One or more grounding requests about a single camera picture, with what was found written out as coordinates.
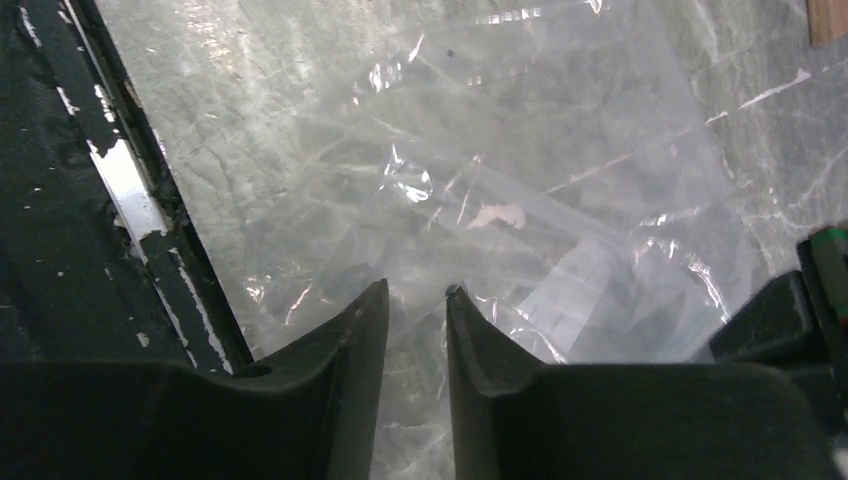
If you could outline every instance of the gray marble surface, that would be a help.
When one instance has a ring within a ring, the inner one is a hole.
[[[848,38],[810,48],[804,0],[654,2],[755,239],[756,287],[796,262],[796,240],[848,218]],[[246,318],[243,224],[296,166],[285,131],[297,106],[349,76],[386,35],[533,2],[98,4],[224,289]]]

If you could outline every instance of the clear plastic bag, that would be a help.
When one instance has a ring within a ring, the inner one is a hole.
[[[451,471],[444,291],[547,362],[686,361],[752,255],[649,2],[560,1],[389,39],[304,108],[248,225],[255,354],[388,278],[376,478]]]

